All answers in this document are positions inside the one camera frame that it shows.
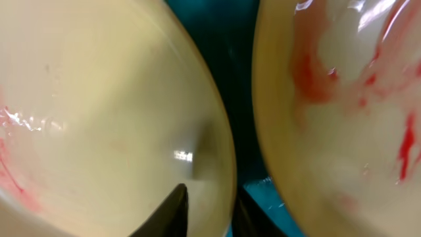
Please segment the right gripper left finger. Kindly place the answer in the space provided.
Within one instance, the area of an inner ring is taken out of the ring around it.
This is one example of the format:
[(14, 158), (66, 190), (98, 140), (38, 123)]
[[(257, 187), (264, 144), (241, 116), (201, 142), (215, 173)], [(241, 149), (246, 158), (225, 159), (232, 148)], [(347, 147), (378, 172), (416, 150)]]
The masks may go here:
[(188, 211), (187, 187), (178, 184), (130, 237), (186, 237)]

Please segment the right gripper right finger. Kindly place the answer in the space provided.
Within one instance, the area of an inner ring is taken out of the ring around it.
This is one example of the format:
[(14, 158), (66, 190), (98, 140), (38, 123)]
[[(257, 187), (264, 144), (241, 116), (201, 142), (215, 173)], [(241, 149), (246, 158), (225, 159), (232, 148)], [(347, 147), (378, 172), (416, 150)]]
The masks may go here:
[(287, 237), (242, 187), (237, 187), (232, 217), (233, 237)]

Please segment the yellow-green plate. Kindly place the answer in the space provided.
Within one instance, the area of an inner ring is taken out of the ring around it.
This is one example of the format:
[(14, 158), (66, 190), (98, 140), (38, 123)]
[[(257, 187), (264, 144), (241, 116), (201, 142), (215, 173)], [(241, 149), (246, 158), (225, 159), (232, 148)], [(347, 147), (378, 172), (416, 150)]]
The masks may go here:
[(176, 187), (227, 234), (235, 151), (212, 75), (163, 1), (1, 1), (1, 235), (129, 236)]
[(262, 1), (253, 108), (305, 235), (420, 235), (420, 0)]

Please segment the teal plastic tray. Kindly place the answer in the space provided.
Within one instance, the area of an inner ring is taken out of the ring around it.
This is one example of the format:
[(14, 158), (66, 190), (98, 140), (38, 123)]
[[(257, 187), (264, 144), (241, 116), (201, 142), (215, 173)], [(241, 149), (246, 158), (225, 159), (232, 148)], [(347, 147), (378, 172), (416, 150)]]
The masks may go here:
[(218, 87), (232, 129), (237, 183), (286, 236), (302, 236), (264, 166), (251, 96), (258, 0), (166, 0), (188, 31)]

